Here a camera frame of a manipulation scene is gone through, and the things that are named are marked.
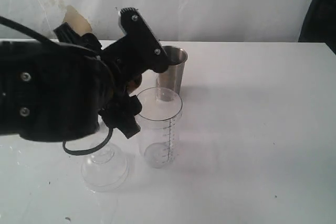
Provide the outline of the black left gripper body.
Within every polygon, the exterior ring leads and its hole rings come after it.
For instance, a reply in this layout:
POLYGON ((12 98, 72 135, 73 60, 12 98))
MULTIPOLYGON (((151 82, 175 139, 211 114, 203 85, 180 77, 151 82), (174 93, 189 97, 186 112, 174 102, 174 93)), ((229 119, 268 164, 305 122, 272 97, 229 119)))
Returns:
POLYGON ((93 36, 75 44, 1 42, 1 135, 36 142, 94 134, 99 119, 126 137, 140 131, 143 54, 128 37, 102 49, 93 36))

